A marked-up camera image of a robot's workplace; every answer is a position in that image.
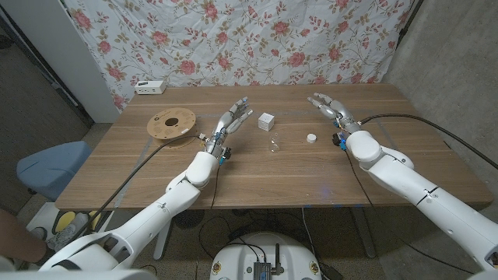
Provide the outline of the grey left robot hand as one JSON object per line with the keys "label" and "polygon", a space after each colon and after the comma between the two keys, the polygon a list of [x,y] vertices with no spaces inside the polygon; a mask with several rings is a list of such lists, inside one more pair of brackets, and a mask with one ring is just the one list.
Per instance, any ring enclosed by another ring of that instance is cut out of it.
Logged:
{"label": "grey left robot hand", "polygon": [[212,131],[212,137],[206,143],[205,151],[207,153],[216,158],[222,155],[226,137],[235,133],[253,113],[253,110],[248,108],[247,101],[247,96],[241,98],[221,116]]}

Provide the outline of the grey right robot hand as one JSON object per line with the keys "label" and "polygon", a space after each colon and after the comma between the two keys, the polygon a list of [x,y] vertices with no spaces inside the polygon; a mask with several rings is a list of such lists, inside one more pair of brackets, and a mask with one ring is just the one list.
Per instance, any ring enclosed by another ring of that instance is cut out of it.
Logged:
{"label": "grey right robot hand", "polygon": [[314,93],[314,96],[308,97],[307,101],[346,133],[352,134],[361,130],[352,113],[338,100],[323,93]]}

